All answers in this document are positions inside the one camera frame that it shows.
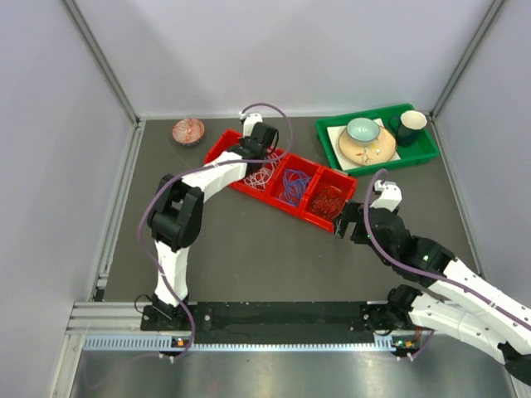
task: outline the gray table surface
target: gray table surface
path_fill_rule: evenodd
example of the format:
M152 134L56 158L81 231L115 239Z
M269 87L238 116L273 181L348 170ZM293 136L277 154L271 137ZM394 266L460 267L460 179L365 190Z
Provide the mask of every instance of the gray table surface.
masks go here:
M293 152L327 164L314 127L315 118L295 118ZM287 144L282 119L267 119ZM204 120L206 135L194 148L172 139L175 120L148 121L134 169L128 201L110 268L105 301L132 301L151 294L154 266L136 242L139 219L160 178L199 167L235 119ZM361 201L370 176L360 177L354 199ZM454 251L471 268L470 252L446 170L440 158L392 171L402 189L400 215L415 235L430 237ZM154 252L150 231L144 236ZM197 301L381 300L404 283L363 245L334 237L316 226L232 189L216 194L204 209L202 231L188 257L190 299Z

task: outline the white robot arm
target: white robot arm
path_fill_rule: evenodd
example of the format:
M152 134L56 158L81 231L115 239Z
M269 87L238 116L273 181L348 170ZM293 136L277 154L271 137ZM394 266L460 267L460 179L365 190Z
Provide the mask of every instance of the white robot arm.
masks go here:
M204 202L227 185L241 180L261 167L259 163L244 162L217 165L226 161L265 159L274 139L278 138L278 131L263 123L258 113L250 114L243 120L243 124L244 137L238 145L206 164L204 170L188 174L170 187L155 204L148 218L158 252L158 262L163 269L163 273L158 273L155 298L167 304L168 309L176 308L178 302L168 291L163 276L167 277L178 297L185 299L188 296L188 250L201 229ZM159 189L171 177L164 177Z
M374 238L386 253L399 262L465 287L411 274L384 259L368 238L360 218L363 217L360 205L349 203L337 219L336 235L343 237L346 223L357 222L351 237L355 243L370 245L384 264L391 265L405 279L457 304L449 305L429 293L402 285L389 294L389 303L394 307L390 311L402 311L406 323L443 332L486 352L504 364L513 376L531 384L531 309L486 282L433 240L411 236L397 215L402 194L395 183L377 181L374 191L380 197L369 208L369 223ZM487 303L479 296L486 298Z

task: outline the beige plate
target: beige plate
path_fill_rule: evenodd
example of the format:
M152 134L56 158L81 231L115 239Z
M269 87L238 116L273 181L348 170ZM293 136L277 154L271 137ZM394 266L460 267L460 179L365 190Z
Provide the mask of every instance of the beige plate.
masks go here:
M380 135L369 145L357 145L345 129L339 136L339 150L360 166L385 163L397 151L397 140L389 131L380 127Z

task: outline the green tray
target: green tray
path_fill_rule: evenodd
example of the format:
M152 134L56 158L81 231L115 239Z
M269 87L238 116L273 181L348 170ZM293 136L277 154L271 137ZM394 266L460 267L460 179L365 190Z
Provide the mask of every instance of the green tray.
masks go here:
M315 128L317 129L317 135L319 140L323 144L326 157L329 160L331 168L341 170L338 159L335 157L332 143L330 142L329 135L326 128L345 126L347 123L355 118L368 118L378 119L381 118L384 126L389 128L389 118L392 116L399 116L407 110L412 110L411 104L400 104L395 106L388 106L387 108L366 110L363 112L357 112L355 114L342 114L340 116L334 116L333 118L318 119L315 121ZM393 160L391 162L373 164L372 166L363 166L358 168L351 168L350 170L341 170L346 172L349 176L362 176L363 174L371 174L376 172L380 168L387 168L393 170L395 168L414 166L416 164L427 163L430 159L439 156L439 148L437 144L428 133L427 129L423 129L418 140L408 148L397 148L400 160Z

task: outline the red tangled wire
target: red tangled wire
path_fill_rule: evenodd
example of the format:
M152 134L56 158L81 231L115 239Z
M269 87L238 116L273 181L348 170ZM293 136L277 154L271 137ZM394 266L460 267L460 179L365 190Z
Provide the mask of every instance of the red tangled wire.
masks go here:
M343 207L341 191L333 187L325 187L317 193L309 204L309 212L317 217L331 221Z

